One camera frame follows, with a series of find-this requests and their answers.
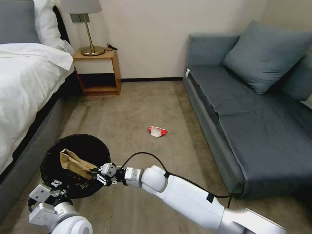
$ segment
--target beige carpet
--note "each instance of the beige carpet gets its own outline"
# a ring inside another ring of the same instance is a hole
[[[182,82],[124,83],[120,96],[72,98],[65,106],[61,137],[94,135],[108,146],[117,165],[137,151],[151,152],[169,171],[215,194],[227,193]],[[168,134],[152,137],[147,132],[150,125],[165,128]],[[146,168],[153,164],[157,164],[153,158],[139,155],[128,166]],[[36,173],[0,224],[1,234],[48,233],[43,227],[28,224],[27,197],[39,181]],[[95,234],[215,233],[187,220],[144,190],[130,186],[104,187],[74,203],[92,223]],[[312,233],[310,214],[293,198],[234,199],[231,203],[233,209],[242,207],[279,223],[287,233]]]

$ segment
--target white wall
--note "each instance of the white wall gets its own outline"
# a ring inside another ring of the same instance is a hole
[[[312,31],[312,0],[269,0],[262,22]]]
[[[183,75],[192,32],[241,32],[260,20],[267,0],[101,0],[90,14],[94,44],[118,48],[122,78]],[[87,46],[84,24],[63,14],[71,44]]]

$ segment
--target trash can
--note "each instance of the trash can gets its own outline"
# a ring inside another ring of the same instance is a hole
[[[71,170],[63,169],[60,162],[60,152],[68,149],[80,159],[88,161],[98,168],[110,163],[111,157],[106,145],[98,138],[87,134],[75,134],[59,139],[46,153],[41,166],[41,178],[45,185],[58,180],[62,182],[56,189],[65,189],[69,199],[89,197],[103,184],[96,179],[86,179]]]

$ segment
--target brown paper bag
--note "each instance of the brown paper bag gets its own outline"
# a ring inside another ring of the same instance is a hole
[[[87,174],[87,172],[97,168],[97,166],[92,163],[80,159],[74,152],[68,149],[64,149],[60,152],[60,161],[63,169],[71,170],[89,180],[93,177]]]

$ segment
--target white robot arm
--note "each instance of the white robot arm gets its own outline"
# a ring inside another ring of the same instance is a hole
[[[122,182],[143,188],[164,201],[168,206],[193,220],[205,229],[232,234],[285,234],[278,224],[249,210],[230,210],[205,190],[152,166],[143,169],[127,167],[122,169],[107,163],[99,169],[96,179],[105,186]],[[29,215],[29,222],[47,226],[51,234],[92,234],[90,222],[75,211],[66,191],[54,191],[43,184],[38,185],[30,198],[39,204]],[[54,205],[45,203],[55,198]]]

